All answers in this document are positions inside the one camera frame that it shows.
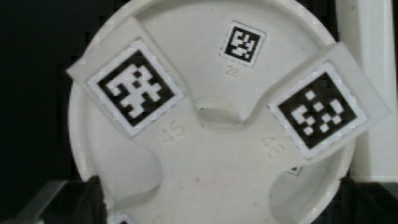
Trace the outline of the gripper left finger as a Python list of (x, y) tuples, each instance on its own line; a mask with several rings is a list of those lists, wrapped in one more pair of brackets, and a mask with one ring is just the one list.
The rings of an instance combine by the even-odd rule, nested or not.
[(10, 224), (106, 224), (99, 177), (47, 182)]

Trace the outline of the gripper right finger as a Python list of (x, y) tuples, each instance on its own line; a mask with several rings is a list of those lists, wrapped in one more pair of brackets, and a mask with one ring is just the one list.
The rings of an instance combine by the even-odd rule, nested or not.
[(398, 224), (398, 183), (342, 178), (333, 224)]

